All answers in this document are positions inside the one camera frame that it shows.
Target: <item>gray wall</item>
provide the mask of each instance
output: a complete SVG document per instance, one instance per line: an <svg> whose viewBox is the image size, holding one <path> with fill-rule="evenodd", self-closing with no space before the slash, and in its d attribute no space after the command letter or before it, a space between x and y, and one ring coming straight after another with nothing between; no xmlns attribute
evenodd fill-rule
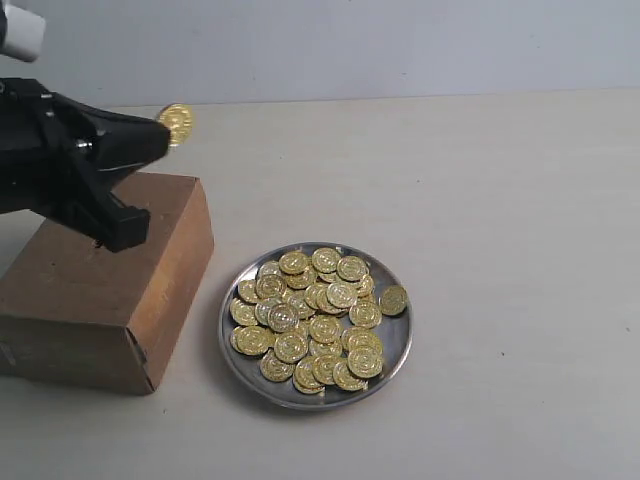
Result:
<svg viewBox="0 0 640 480"><path fill-rule="evenodd" d="M98 105L640 86L639 0L17 0L39 78Z"/></svg>

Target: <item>white table surface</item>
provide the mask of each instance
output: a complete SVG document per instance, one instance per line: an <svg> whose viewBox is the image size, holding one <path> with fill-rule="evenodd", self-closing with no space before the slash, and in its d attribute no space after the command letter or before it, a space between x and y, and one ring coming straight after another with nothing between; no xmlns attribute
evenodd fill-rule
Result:
<svg viewBox="0 0 640 480"><path fill-rule="evenodd" d="M196 107L216 251L160 390L0 379L3 479L637 479L639 90ZM127 109L152 116L157 108ZM40 219L0 218L0 273ZM232 378L216 315L260 253L327 240L406 285L413 349L307 415Z"/></svg>

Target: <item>wooden block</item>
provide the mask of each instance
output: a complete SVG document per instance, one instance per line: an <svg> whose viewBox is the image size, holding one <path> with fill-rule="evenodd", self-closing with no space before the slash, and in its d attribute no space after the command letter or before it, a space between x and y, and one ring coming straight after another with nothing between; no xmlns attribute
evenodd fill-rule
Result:
<svg viewBox="0 0 640 480"><path fill-rule="evenodd" d="M0 374L148 394L160 384L213 252L197 178L139 173L115 193L151 211L113 254L45 221L0 279Z"/></svg>

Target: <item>silver tray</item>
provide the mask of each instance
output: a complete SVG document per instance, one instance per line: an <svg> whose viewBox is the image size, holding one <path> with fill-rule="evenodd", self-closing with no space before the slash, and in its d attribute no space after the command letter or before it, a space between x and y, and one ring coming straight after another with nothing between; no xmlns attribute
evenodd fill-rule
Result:
<svg viewBox="0 0 640 480"><path fill-rule="evenodd" d="M335 386L330 386L326 388L324 397L319 395L305 395L298 392L293 386L291 379L283 383L270 382L260 373L258 366L259 360L254 357L242 355L233 349L229 343L229 336L233 329L237 327L237 324L231 318L229 306L234 296L236 296L238 283L242 280L254 279L260 265L269 260L278 260L282 254L286 252L301 250L311 255L314 250L320 247L336 248L342 255L356 255L362 258L369 266L370 273L376 282L374 291L376 298L379 298L382 291L389 285L401 284L393 273L382 263L371 255L355 248L334 243L296 243L272 250L252 262L234 280L220 308L218 340L220 342L220 349L231 370L242 383L267 400L283 407L298 410L329 410L355 403L369 395L373 395L389 383L389 380L398 373L411 347L412 315L411 305L409 304L402 315L393 318L383 317L382 323L374 329L384 343L385 365L382 373L369 381L368 390L346 392ZM342 321L345 326L352 326L348 315L343 317Z"/></svg>

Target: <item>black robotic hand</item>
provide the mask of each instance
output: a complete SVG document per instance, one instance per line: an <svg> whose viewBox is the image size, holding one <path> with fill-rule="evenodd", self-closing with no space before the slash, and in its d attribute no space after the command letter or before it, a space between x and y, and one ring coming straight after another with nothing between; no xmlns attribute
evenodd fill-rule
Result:
<svg viewBox="0 0 640 480"><path fill-rule="evenodd" d="M0 214L30 209L117 252L146 241L149 212L111 189L166 155L169 130L97 110L35 80L0 79Z"/></svg>

